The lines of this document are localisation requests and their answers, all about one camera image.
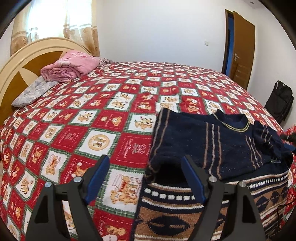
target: bedspread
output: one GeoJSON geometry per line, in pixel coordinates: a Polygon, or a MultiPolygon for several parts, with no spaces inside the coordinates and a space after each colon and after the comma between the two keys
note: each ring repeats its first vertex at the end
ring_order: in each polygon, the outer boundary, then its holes
{"type": "MultiPolygon", "coordinates": [[[[163,107],[195,114],[243,113],[251,123],[259,120],[282,131],[256,99],[219,72],[169,63],[104,65],[59,83],[18,109],[0,129],[0,216],[14,236],[24,240],[46,181],[67,183],[106,154],[110,170],[88,208],[103,240],[129,240],[153,126],[163,107]]],[[[67,202],[64,212],[77,238],[67,202]]]]}

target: open door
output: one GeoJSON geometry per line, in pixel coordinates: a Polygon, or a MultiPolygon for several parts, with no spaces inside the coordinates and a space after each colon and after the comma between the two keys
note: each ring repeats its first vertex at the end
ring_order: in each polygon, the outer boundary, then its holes
{"type": "Polygon", "coordinates": [[[229,77],[247,89],[255,52],[255,26],[237,12],[234,16],[234,46],[229,77]]]}

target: black backpack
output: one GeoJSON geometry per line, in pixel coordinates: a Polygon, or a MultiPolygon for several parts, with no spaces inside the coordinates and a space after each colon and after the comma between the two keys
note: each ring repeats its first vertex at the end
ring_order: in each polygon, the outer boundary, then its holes
{"type": "Polygon", "coordinates": [[[265,109],[281,124],[292,107],[294,97],[292,89],[281,81],[274,84],[274,89],[265,104],[265,109]]]}

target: folded pink blanket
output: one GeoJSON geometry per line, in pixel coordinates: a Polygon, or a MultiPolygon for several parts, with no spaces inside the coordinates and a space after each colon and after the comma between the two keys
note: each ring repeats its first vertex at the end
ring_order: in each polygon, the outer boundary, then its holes
{"type": "Polygon", "coordinates": [[[40,70],[41,75],[46,81],[66,82],[82,74],[88,74],[94,70],[100,59],[76,50],[67,52],[55,63],[47,65],[40,70]]]}

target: navy sweater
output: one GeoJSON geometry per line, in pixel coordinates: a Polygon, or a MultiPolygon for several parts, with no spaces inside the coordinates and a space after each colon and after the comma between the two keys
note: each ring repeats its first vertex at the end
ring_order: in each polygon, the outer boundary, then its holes
{"type": "Polygon", "coordinates": [[[231,179],[260,169],[270,162],[292,163],[275,130],[244,114],[213,115],[175,113],[162,109],[153,132],[146,176],[154,176],[163,165],[180,167],[189,154],[196,164],[217,178],[231,179]]]}

